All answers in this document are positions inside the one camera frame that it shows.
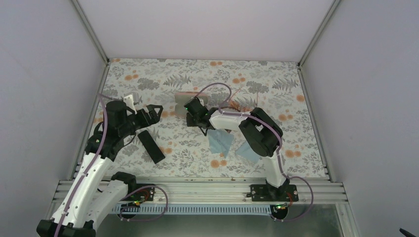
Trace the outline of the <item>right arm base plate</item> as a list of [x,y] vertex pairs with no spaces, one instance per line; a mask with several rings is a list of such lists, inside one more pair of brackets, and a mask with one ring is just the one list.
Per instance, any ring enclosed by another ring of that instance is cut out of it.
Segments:
[[296,185],[283,185],[274,188],[268,184],[250,185],[250,192],[246,194],[253,202],[286,202],[299,201]]

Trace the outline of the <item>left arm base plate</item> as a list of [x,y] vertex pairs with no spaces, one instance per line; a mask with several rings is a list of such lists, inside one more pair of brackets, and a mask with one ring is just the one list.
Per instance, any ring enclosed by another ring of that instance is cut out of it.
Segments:
[[101,198],[105,198],[106,201],[113,201],[113,203],[129,202],[139,206],[141,203],[146,201],[153,201],[155,185],[151,184],[135,184],[127,185],[122,183],[121,187],[105,189],[101,195]]

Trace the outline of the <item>light blue cleaning cloth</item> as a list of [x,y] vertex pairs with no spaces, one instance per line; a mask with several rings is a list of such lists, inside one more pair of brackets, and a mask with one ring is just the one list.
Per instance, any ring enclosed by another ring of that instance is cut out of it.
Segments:
[[207,137],[210,152],[212,154],[222,154],[226,158],[234,141],[234,135],[223,129],[217,129],[208,130]]

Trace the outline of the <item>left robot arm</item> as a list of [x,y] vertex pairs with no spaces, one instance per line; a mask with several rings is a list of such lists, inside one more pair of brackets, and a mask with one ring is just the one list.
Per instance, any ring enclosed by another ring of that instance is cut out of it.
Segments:
[[40,220],[41,237],[94,237],[104,218],[120,200],[137,195],[136,177],[115,173],[107,188],[94,199],[105,173],[124,147],[125,138],[160,121],[163,107],[147,105],[136,110],[131,102],[103,104],[103,121],[87,141],[80,170],[61,205],[47,220]]

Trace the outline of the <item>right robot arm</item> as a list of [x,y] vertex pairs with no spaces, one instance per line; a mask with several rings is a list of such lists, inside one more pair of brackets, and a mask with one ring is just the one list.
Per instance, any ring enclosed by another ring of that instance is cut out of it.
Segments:
[[198,127],[203,133],[217,129],[241,132],[253,152],[262,157],[268,196],[274,201],[286,196],[290,182],[278,158],[283,132],[263,109],[255,108],[250,112],[207,109],[197,97],[190,99],[184,108],[188,127]]

